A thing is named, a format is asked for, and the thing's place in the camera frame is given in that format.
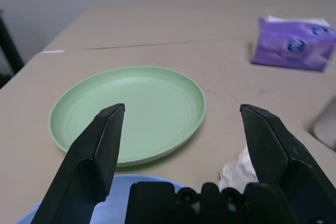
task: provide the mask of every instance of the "beige table surface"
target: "beige table surface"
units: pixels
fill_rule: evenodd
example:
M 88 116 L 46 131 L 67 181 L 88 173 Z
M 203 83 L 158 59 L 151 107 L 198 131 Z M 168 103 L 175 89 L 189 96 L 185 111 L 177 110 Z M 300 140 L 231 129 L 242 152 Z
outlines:
M 336 185 L 336 154 L 304 129 L 336 93 L 335 62 L 326 73 L 256 66 L 248 61 L 247 45 L 232 40 L 36 55 L 0 91 L 1 223 L 13 222 L 42 199 L 64 157 L 48 132 L 58 98 L 84 78 L 124 66 L 155 65 L 188 75 L 204 90 L 207 112 L 182 148 L 118 173 L 162 176 L 197 190 L 203 182 L 216 183 L 223 165 L 245 146 L 239 106 L 250 103 L 280 116 Z
M 324 17 L 336 0 L 166 0 L 88 9 L 44 50 L 106 48 L 250 38 L 260 16 Z
M 217 182 L 223 165 L 245 146 L 239 105 L 250 103 L 280 116 L 336 185 L 336 154 L 305 130 L 336 93 L 335 62 L 326 73 L 249 63 L 257 16 L 323 16 L 333 22 L 335 0 L 194 0 L 163 5 L 168 7 L 153 2 L 89 10 L 46 48 L 66 49 L 64 53 L 36 55 L 0 90 L 0 223 L 15 222 L 43 198 L 64 157 L 48 132 L 48 117 L 58 98 L 84 78 L 131 65 L 185 73 L 202 87 L 208 106 L 200 130 L 182 148 L 118 173 L 162 176 L 197 190 L 203 182 Z M 99 47 L 121 48 L 84 49 Z

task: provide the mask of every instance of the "light blue fabric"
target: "light blue fabric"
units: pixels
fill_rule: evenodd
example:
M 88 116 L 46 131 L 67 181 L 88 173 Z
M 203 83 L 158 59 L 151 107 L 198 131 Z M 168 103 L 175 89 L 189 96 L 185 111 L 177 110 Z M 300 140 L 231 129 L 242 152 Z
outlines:
M 175 191 L 184 187 L 181 184 L 154 176 L 139 174 L 115 175 L 110 195 L 106 198 L 106 201 L 96 205 L 90 224 L 124 224 L 131 185 L 140 181 L 170 182 L 174 185 Z M 18 221 L 18 224 L 30 224 L 38 206 L 39 204 L 35 205 L 30 213 Z

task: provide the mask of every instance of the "green plate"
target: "green plate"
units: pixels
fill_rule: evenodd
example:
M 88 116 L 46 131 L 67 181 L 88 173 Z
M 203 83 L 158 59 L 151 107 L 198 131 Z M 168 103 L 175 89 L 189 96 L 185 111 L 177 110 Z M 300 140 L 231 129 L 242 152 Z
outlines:
M 103 108 L 125 104 L 118 166 L 162 157 L 196 131 L 205 97 L 187 76 L 158 67 L 129 67 L 100 73 L 67 91 L 54 106 L 49 129 L 67 151 Z

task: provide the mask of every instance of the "white plastic bag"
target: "white plastic bag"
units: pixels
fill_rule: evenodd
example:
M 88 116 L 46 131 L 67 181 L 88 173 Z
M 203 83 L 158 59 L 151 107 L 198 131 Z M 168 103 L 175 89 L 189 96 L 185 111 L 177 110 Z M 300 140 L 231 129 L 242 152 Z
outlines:
M 248 183 L 258 182 L 247 147 L 245 147 L 235 161 L 224 165 L 220 176 L 220 191 L 226 187 L 232 187 L 242 194 Z

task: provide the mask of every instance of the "purple tissue package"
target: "purple tissue package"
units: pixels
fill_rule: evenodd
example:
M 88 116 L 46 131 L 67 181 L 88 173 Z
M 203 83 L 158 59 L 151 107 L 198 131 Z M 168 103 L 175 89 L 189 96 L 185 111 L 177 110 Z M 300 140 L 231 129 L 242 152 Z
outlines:
M 336 31 L 324 19 L 259 19 L 252 63 L 323 71 L 336 44 Z

